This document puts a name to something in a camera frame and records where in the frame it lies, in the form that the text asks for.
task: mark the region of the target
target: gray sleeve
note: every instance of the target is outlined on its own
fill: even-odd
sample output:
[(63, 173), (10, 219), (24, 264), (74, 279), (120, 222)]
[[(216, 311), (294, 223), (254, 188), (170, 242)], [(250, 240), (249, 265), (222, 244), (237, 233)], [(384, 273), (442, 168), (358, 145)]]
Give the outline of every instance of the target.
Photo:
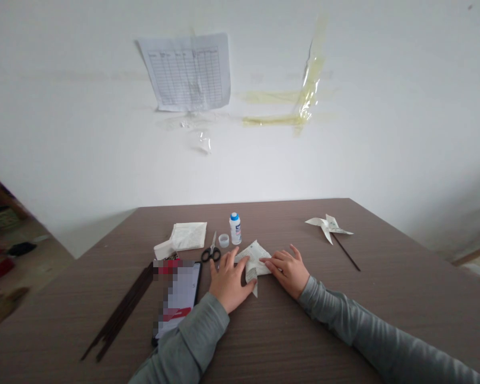
[(132, 383), (197, 383), (229, 324), (221, 303), (207, 293), (179, 326), (165, 334)]
[(368, 312), (310, 276), (299, 298), (306, 313), (354, 346), (388, 383), (480, 383), (480, 374)]

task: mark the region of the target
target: brown table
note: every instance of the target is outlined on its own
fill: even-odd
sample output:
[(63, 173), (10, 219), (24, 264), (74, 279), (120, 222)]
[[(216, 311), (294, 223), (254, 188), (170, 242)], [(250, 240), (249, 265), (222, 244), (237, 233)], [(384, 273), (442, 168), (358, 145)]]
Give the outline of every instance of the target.
[[(270, 253), (301, 251), (306, 267), (382, 319), (446, 351), (480, 372), (480, 284), (350, 199), (147, 207), (137, 209), (64, 271), (35, 300), (0, 325), (0, 382), (126, 382), (151, 351), (160, 289), (152, 284), (117, 339), (96, 364), (94, 336), (176, 222), (207, 221), (227, 233), (232, 211), (242, 219), (241, 249), (255, 239)], [(337, 218), (355, 234), (326, 242), (312, 217)], [(198, 260), (201, 250), (182, 253)], [(208, 290), (203, 269), (199, 297)], [(352, 348), (310, 320), (272, 275), (259, 278), (231, 315), (203, 382), (380, 382)]]

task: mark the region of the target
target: hand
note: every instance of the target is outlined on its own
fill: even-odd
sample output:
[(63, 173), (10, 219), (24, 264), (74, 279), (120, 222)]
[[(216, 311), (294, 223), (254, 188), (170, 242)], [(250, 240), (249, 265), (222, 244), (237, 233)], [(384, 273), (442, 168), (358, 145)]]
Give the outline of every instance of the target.
[(218, 272), (215, 269), (215, 262), (213, 259), (210, 259), (212, 283), (210, 284), (209, 292), (217, 298), (228, 314), (243, 303), (247, 296), (253, 291), (257, 281), (253, 279), (246, 286), (242, 287), (240, 278), (245, 264), (249, 260), (249, 256), (240, 260), (235, 267), (235, 256), (238, 249), (239, 248), (236, 247), (220, 259)]
[(309, 280), (309, 272), (302, 262), (302, 256), (297, 248), (290, 244), (295, 257), (286, 251), (277, 251), (271, 259), (262, 258), (267, 268), (272, 272), (291, 297), (298, 300)]

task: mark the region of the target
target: glue bottle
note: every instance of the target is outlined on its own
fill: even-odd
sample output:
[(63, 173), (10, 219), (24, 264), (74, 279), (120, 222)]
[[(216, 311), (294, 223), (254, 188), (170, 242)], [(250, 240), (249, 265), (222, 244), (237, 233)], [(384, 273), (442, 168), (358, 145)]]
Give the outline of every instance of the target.
[(242, 231), (240, 230), (240, 217), (238, 213), (233, 212), (229, 218), (229, 226), (231, 227), (231, 242), (238, 245), (242, 242)]

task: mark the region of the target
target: black scissors handle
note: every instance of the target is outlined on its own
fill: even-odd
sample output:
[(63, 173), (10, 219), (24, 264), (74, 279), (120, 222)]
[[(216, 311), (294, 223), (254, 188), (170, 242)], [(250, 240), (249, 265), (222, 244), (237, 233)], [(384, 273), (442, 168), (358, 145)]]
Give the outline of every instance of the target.
[(207, 262), (210, 259), (213, 259), (213, 261), (217, 262), (220, 260), (220, 249), (214, 248), (213, 253), (211, 253), (211, 248), (206, 248), (203, 253), (201, 253), (201, 261), (202, 262)]

